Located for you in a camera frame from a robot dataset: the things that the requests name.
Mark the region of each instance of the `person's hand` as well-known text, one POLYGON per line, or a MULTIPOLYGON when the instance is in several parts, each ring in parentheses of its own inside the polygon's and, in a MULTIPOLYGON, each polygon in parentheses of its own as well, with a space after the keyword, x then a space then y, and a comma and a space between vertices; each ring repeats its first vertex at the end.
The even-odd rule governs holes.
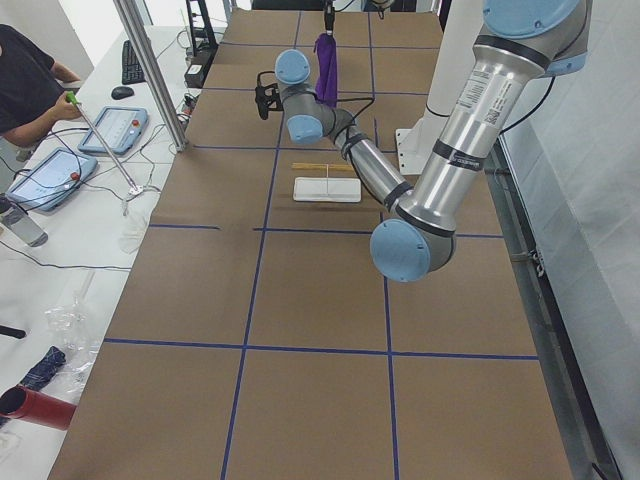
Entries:
POLYGON ((67 101, 67 92, 62 92, 55 105, 51 107, 51 112, 56 121, 74 120, 80 116, 80 110, 67 101))

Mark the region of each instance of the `black shirt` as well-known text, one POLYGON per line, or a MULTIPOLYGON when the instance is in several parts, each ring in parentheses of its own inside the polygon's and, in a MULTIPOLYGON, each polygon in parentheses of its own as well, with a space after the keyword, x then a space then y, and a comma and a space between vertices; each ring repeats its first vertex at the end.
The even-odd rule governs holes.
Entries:
POLYGON ((64 91, 51 67, 54 60, 27 37, 0 25, 0 135, 32 122, 64 91))

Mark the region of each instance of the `computer mouse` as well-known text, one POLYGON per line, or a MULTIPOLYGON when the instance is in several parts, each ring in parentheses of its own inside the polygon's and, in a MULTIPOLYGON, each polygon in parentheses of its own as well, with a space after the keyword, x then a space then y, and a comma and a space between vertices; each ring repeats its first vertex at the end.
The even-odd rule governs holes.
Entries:
POLYGON ((124 85, 120 85, 119 87, 111 90, 111 98, 114 100, 122 100, 123 98, 127 98, 133 95, 133 88, 125 87, 124 85))

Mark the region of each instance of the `robotic arm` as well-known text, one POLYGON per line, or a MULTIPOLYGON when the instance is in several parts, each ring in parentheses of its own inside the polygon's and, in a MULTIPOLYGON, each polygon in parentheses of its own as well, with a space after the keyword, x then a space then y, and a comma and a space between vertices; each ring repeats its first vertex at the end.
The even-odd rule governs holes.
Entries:
POLYGON ((388 278, 421 278, 455 250, 455 213, 483 169, 509 112, 529 80, 579 70, 586 57, 591 0, 485 0, 475 66, 412 187, 342 109, 316 103, 298 50, 275 74, 292 141, 328 137, 369 192, 393 215, 371 237, 371 255, 388 278))

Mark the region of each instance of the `white desk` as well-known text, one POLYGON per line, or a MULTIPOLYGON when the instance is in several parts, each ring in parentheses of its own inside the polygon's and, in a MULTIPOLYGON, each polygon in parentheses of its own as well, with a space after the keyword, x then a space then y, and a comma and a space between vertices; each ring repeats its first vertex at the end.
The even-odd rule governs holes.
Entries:
MULTIPOLYGON (((180 28, 149 27, 153 49, 158 55, 165 47, 158 62, 165 77, 174 105, 178 106, 188 89, 184 85, 186 70, 184 51, 176 42, 180 28)), ((115 101, 110 97, 113 87, 120 84, 121 50, 124 40, 122 34, 111 47, 104 59, 95 68, 77 94, 84 110, 95 118, 105 105, 144 107, 149 112, 149 123, 139 142, 132 151, 139 148, 151 137, 156 125, 162 124, 151 91, 147 83, 131 85, 135 95, 115 101)), ((59 122, 54 131, 69 127, 86 127, 84 122, 59 122)), ((62 138, 70 147, 76 149, 84 132, 64 133, 62 138)), ((45 140, 29 161, 27 167, 33 167, 49 152, 62 146, 58 139, 45 140)), ((152 184, 162 187, 169 174, 175 150, 166 129, 144 150, 145 155, 155 163, 152 184)), ((100 157, 95 179, 89 179, 91 185, 108 187, 121 197, 129 190, 120 172, 112 168, 108 157, 100 157)), ((125 168, 139 184, 147 182, 152 165, 141 155, 132 157, 125 168)), ((130 228, 132 219, 148 220, 159 194, 145 192, 129 203, 130 215, 123 216, 121 202, 110 192, 82 186, 78 192, 52 213, 32 212, 34 220, 49 234, 46 244, 38 248, 24 246, 10 232, 4 232, 0 239, 6 244, 39 259, 43 263, 57 265, 116 265, 131 267, 134 253, 125 253, 119 246, 123 232, 130 228)), ((56 306, 73 302, 74 291, 87 278, 88 270, 44 268, 31 260, 11 252, 0 245, 0 324, 27 331, 27 337, 16 340, 0 336, 0 393, 18 383, 27 371, 35 365, 55 344, 54 335, 49 331, 44 312, 56 306)), ((118 299, 127 279, 128 272, 96 270, 84 305, 89 313, 87 329, 99 342, 111 320, 118 299)), ((77 393, 65 393, 62 377, 54 377, 43 392, 59 398, 78 400, 77 393)), ((65 432, 33 425, 20 420, 11 420, 0 430, 2 439, 19 437, 19 446, 3 460, 4 451, 0 448, 0 478, 12 480, 45 479, 58 454, 65 432)))

